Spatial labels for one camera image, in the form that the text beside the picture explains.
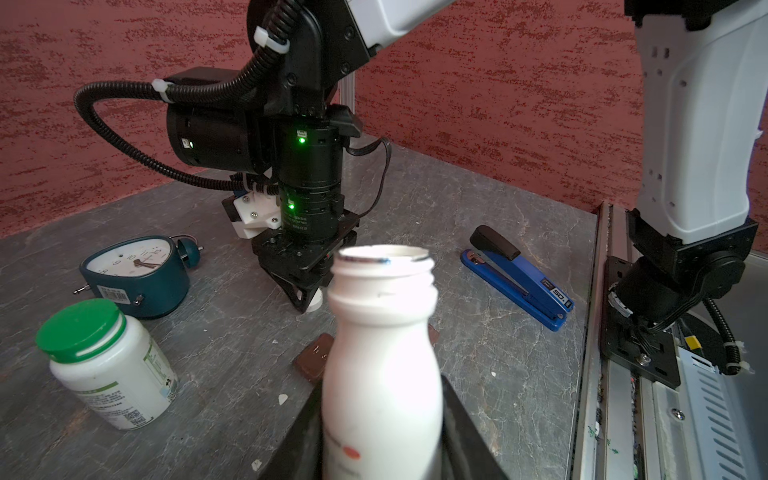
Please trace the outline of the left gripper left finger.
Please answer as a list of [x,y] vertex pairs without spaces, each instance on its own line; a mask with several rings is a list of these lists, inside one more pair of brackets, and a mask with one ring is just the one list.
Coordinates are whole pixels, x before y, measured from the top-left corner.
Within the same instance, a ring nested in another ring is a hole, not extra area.
[[322,478],[322,382],[313,388],[285,438],[260,473],[261,479]]

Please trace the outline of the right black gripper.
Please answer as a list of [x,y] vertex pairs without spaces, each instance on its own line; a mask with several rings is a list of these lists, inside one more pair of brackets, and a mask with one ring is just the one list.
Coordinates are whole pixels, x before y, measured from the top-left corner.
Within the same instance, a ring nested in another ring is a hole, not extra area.
[[261,268],[304,314],[315,291],[330,281],[333,251],[356,240],[360,217],[344,207],[338,185],[279,185],[277,191],[282,225],[257,235],[252,250]]

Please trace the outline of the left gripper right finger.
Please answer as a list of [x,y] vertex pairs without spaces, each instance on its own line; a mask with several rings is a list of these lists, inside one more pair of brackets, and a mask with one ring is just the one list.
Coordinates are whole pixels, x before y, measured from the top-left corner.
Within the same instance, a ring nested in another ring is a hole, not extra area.
[[441,377],[443,420],[440,440],[440,478],[507,480],[469,413],[446,376]]

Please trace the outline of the small white pill bottle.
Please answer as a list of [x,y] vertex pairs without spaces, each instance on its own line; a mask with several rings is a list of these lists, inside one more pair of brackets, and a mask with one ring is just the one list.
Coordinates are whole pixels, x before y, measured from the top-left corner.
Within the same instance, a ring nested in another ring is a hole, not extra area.
[[434,262],[405,245],[343,248],[327,289],[336,335],[322,380],[325,479],[437,479],[442,381],[429,339]]

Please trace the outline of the green cap white pill bottle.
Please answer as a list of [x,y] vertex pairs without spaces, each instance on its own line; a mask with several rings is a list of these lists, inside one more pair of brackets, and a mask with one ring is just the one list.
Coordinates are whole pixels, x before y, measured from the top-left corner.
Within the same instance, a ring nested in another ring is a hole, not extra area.
[[54,377],[118,430],[148,425],[176,397],[179,379],[167,357],[141,322],[109,300],[60,310],[35,343]]

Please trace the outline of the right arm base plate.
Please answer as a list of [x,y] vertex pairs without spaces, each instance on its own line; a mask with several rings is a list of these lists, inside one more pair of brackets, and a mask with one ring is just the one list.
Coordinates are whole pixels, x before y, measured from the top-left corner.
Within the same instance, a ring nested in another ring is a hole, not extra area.
[[677,389],[681,378],[673,336],[667,332],[642,331],[609,303],[609,289],[629,272],[631,265],[631,262],[615,256],[609,256],[605,262],[601,354],[638,376]]

